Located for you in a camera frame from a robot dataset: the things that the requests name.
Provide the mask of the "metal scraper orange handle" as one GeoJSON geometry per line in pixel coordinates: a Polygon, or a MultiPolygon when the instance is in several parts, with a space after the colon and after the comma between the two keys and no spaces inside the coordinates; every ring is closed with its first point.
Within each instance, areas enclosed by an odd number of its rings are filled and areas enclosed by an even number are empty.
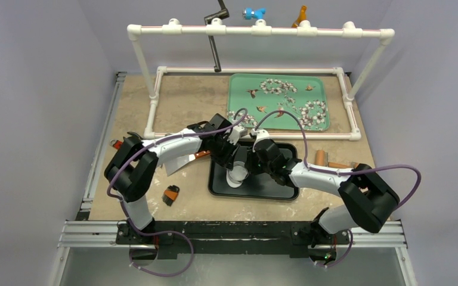
{"type": "Polygon", "coordinates": [[[200,151],[198,153],[181,156],[171,161],[168,161],[164,164],[166,175],[171,176],[176,171],[180,170],[182,167],[189,164],[190,162],[195,161],[198,158],[208,156],[209,154],[209,151],[200,151]]]}

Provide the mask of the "wooden double-ended rolling pin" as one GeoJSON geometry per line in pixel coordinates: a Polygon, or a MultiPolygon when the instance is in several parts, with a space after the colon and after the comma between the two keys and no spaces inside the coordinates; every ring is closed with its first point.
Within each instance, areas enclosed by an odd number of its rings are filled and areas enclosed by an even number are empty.
{"type": "Polygon", "coordinates": [[[354,169],[359,165],[356,162],[352,162],[350,164],[342,164],[342,163],[330,161],[328,152],[324,150],[317,150],[315,152],[314,164],[317,166],[330,167],[330,168],[336,168],[336,169],[354,169]]]}

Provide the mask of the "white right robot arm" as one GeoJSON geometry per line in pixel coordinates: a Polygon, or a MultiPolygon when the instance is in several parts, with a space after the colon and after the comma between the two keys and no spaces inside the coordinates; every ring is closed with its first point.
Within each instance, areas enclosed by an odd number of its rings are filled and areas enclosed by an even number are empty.
{"type": "Polygon", "coordinates": [[[286,158],[272,139],[255,142],[252,151],[256,171],[270,175],[277,184],[316,189],[342,199],[343,205],[327,209],[314,219],[311,235],[320,243],[353,227],[378,233],[399,205],[395,191],[366,164],[355,170],[314,166],[298,158],[286,158]]]}

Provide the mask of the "black baking tray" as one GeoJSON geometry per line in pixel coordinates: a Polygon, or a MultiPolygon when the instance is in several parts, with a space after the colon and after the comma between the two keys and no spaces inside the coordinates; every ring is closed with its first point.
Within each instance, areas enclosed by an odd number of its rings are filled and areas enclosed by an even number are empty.
{"type": "Polygon", "coordinates": [[[211,194],[225,197],[288,201],[295,200],[299,195],[299,188],[279,185],[267,173],[249,175],[238,188],[229,186],[226,174],[224,167],[211,160],[208,180],[208,190],[211,194]]]}

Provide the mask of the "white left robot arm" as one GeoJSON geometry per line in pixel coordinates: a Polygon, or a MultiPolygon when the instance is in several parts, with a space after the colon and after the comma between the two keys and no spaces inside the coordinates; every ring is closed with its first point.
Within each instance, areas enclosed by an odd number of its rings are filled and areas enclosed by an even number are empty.
{"type": "Polygon", "coordinates": [[[209,152],[223,165],[230,165],[230,158],[245,133],[245,128],[216,114],[208,122],[188,125],[159,139],[124,138],[107,165],[104,177],[109,182],[109,190],[117,191],[115,198],[132,225],[131,237],[140,244],[153,238],[154,218],[148,209],[146,193],[158,166],[202,151],[209,152]]]}

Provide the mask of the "white dough ball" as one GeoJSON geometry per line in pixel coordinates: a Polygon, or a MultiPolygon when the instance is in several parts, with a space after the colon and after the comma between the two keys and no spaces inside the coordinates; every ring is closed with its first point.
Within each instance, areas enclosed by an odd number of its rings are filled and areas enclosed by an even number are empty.
{"type": "Polygon", "coordinates": [[[227,184],[231,188],[238,188],[243,184],[243,181],[248,177],[248,175],[249,175],[248,173],[235,175],[231,172],[227,172],[226,174],[227,184]]]}

